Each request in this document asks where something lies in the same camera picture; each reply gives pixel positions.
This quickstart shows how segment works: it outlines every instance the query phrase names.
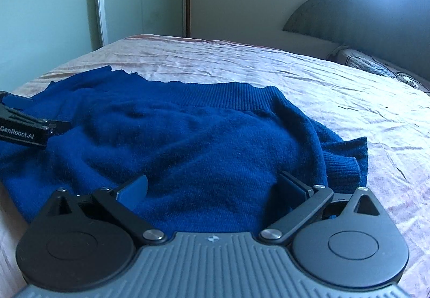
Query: headboard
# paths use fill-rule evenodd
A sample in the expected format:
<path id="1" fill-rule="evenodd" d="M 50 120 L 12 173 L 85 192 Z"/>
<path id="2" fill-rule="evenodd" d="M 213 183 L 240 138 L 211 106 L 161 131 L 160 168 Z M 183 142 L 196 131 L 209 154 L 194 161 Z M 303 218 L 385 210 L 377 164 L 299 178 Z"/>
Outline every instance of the headboard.
<path id="1" fill-rule="evenodd" d="M 283 30 L 348 45 L 430 80 L 430 0 L 308 0 Z"/>

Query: blue sweater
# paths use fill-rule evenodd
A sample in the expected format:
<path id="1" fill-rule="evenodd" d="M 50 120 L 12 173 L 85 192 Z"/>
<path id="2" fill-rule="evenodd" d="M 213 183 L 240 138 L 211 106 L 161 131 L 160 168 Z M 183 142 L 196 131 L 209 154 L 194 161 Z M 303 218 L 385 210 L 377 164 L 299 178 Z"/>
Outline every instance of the blue sweater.
<path id="1" fill-rule="evenodd" d="M 367 141 L 343 141 L 273 87 L 152 82 L 104 67 L 51 83 L 25 112 L 71 121 L 45 151 L 0 142 L 0 178 L 31 221 L 50 194 L 89 194 L 145 174 L 135 213 L 174 231 L 257 233 L 294 206 L 278 174 L 353 192 Z"/>

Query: wrinkled bedsheet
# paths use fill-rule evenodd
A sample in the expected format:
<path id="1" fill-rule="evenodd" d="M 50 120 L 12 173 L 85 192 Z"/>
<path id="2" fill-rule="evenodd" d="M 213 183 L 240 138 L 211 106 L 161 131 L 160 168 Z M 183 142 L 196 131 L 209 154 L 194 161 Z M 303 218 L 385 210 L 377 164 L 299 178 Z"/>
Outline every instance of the wrinkled bedsheet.
<path id="1" fill-rule="evenodd" d="M 226 41 L 156 35 L 119 40 L 72 60 L 14 93 L 32 96 L 50 81 L 111 65 L 150 81 L 245 82 L 274 85 L 306 115 L 343 139 L 368 138 L 368 186 L 406 238 L 410 249 L 400 286 L 413 297 L 430 296 L 430 97 L 393 78 Z M 0 187 L 0 297 L 24 281 L 15 247 L 26 228 Z"/>

